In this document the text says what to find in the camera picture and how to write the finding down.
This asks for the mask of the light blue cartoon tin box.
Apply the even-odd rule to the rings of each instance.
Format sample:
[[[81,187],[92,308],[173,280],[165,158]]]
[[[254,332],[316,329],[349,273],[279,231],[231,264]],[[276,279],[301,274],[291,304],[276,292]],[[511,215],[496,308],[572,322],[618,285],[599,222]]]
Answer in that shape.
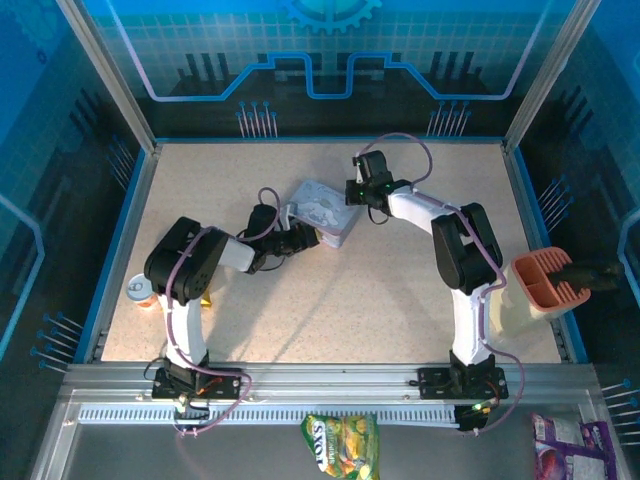
[[[343,193],[313,180],[301,183],[287,207],[290,218],[314,227],[333,248],[343,245],[361,212],[358,206],[346,204]]]

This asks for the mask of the white and orange can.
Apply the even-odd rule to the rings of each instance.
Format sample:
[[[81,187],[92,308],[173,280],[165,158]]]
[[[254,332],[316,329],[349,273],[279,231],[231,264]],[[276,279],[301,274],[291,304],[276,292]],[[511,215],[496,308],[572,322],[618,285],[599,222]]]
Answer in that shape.
[[[161,310],[158,295],[153,290],[151,281],[143,273],[134,275],[128,281],[126,295],[141,310]]]

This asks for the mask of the orange and cream utensil holder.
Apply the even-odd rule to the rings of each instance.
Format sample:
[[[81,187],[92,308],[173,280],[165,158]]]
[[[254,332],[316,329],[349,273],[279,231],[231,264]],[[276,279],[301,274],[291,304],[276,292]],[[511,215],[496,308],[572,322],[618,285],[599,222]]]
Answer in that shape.
[[[490,295],[492,330],[502,337],[513,338],[589,300],[590,289],[575,289],[565,280],[550,278],[570,264],[570,256],[558,247],[531,251],[512,259],[504,269],[507,285]]]

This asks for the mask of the green yellow snack bag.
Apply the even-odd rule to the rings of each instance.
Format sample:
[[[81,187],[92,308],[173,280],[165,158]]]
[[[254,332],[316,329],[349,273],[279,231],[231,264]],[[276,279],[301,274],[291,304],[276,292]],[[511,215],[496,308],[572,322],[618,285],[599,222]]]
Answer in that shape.
[[[380,480],[376,414],[309,414],[300,429],[320,472],[338,480]]]

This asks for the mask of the purple snack bag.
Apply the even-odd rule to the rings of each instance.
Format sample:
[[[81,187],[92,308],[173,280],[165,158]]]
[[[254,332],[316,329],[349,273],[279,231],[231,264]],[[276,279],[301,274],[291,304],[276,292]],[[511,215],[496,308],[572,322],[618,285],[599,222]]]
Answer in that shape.
[[[608,424],[531,415],[535,480],[618,480]]]

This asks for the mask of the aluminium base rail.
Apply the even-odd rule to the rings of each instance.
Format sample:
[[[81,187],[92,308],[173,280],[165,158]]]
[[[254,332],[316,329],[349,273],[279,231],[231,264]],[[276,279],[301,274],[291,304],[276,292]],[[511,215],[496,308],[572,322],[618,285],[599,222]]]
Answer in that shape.
[[[420,364],[231,364],[252,378],[249,398],[257,403],[400,404],[419,401],[409,385]],[[140,362],[71,366],[63,377],[60,399],[75,402],[148,401],[151,381]],[[526,364],[524,404],[572,404],[599,394],[592,366]]]

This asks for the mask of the aluminium table side rail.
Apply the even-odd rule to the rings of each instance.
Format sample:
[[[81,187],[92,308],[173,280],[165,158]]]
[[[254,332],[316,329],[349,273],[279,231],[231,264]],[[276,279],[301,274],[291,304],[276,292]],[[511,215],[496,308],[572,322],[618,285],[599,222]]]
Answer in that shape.
[[[525,236],[531,250],[551,246],[549,233],[538,206],[537,196],[519,148],[508,153],[501,148]],[[587,364],[589,358],[572,311],[551,321],[563,363]]]
[[[160,147],[141,151],[136,160],[73,364],[92,363],[102,332],[109,331],[160,153]]]

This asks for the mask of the aluminium frame post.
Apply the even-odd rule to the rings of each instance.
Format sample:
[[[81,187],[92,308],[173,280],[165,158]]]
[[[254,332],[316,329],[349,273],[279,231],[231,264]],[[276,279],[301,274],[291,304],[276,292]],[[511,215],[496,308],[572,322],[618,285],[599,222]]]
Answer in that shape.
[[[124,76],[100,38],[80,0],[55,0],[118,110],[146,154],[156,150],[156,139]]]
[[[503,153],[506,156],[513,154],[524,138],[601,2],[602,0],[575,0],[507,130],[503,142]]]

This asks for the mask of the black handled utensil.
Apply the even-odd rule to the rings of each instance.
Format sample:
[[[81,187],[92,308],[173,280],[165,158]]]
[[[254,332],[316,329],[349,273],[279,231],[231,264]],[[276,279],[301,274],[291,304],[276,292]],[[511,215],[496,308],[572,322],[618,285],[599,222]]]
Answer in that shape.
[[[547,274],[553,286],[567,283],[575,293],[583,289],[590,291],[612,291],[619,288],[624,276],[621,262],[613,260],[587,260],[572,262],[559,271]]]

